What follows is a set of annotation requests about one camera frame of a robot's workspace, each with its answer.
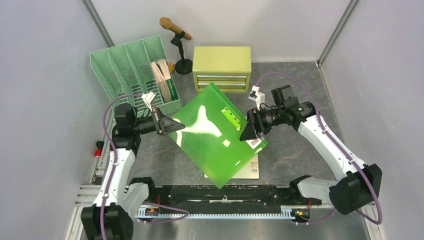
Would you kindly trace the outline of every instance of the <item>drawer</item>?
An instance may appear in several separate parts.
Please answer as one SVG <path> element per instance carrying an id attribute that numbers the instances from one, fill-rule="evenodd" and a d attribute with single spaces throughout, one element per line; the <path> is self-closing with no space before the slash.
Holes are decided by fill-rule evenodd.
<path id="1" fill-rule="evenodd" d="M 199 86 L 199 92 L 203 91 L 204 89 L 205 89 L 205 86 L 203 87 Z M 244 88 L 220 87 L 219 90 L 223 93 L 246 93 L 246 90 Z"/>
<path id="2" fill-rule="evenodd" d="M 243 81 L 246 82 L 247 75 L 197 75 L 198 81 Z"/>
<path id="3" fill-rule="evenodd" d="M 218 81 L 218 80 L 199 80 L 197 85 L 199 88 L 205 88 L 210 83 L 214 83 L 218 88 L 230 88 L 230 89 L 244 89 L 246 87 L 245 81 Z"/>

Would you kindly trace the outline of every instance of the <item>drawer handle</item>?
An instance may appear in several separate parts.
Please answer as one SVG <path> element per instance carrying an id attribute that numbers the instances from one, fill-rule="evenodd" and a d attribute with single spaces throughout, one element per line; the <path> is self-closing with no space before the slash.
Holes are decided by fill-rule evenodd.
<path id="1" fill-rule="evenodd" d="M 216 86 L 246 86 L 246 83 L 214 83 Z M 199 86 L 207 86 L 209 83 L 199 82 Z"/>
<path id="2" fill-rule="evenodd" d="M 245 75 L 197 75 L 198 78 L 216 78 L 216 79 L 246 79 L 248 76 Z"/>

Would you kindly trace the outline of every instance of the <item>green file organizer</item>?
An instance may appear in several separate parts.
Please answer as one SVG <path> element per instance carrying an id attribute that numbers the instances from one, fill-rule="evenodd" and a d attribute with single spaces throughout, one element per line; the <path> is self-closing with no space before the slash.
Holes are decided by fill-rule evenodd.
<path id="1" fill-rule="evenodd" d="M 162 98 L 150 65 L 161 59 L 168 62 L 159 35 L 90 53 L 91 67 L 111 102 L 123 95 L 154 92 L 156 97 L 151 105 L 167 115 L 181 109 L 181 100 L 178 96 L 177 100 L 165 103 Z M 122 103 L 137 108 L 138 116 L 147 108 L 141 97 L 121 99 L 113 107 Z"/>

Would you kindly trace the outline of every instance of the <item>barcode label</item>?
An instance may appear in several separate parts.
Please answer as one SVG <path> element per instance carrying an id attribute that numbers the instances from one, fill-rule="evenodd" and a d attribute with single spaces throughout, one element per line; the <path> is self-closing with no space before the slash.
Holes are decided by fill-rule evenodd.
<path id="1" fill-rule="evenodd" d="M 247 144 L 249 144 L 249 146 L 252 149 L 255 149 L 259 144 L 262 143 L 262 140 L 264 140 L 264 138 L 262 136 L 260 136 L 259 138 L 253 139 L 253 140 L 247 140 Z"/>

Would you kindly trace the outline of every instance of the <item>black base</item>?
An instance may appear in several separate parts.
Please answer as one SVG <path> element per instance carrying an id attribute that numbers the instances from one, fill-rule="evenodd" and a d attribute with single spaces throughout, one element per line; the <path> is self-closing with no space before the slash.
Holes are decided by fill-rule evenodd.
<path id="1" fill-rule="evenodd" d="M 378 197 L 382 183 L 382 170 L 376 164 L 365 166 L 362 170 Z M 348 172 L 346 177 L 329 189 L 331 203 L 343 215 L 348 215 L 374 201 L 365 180 L 358 171 Z"/>
<path id="2" fill-rule="evenodd" d="M 88 240 L 100 240 L 100 207 L 93 205 L 84 207 L 81 212 L 81 222 Z M 133 219 L 120 206 L 112 203 L 104 207 L 104 230 L 107 239 L 133 239 Z"/>
<path id="3" fill-rule="evenodd" d="M 179 74 L 189 74 L 193 71 L 193 62 L 190 59 L 184 59 L 185 65 L 183 65 L 183 60 L 179 60 L 175 64 L 175 71 Z"/>
<path id="4" fill-rule="evenodd" d="M 225 185 L 218 189 L 214 185 L 162 185 L 155 188 L 156 203 L 181 208 L 190 214 L 279 214 L 281 206 L 307 206 L 308 199 L 294 198 L 290 187 L 277 185 Z M 243 200 L 242 202 L 214 202 L 212 200 Z M 322 205 L 322 201 L 311 198 L 312 205 Z M 178 211 L 160 208 L 162 214 L 175 214 Z"/>

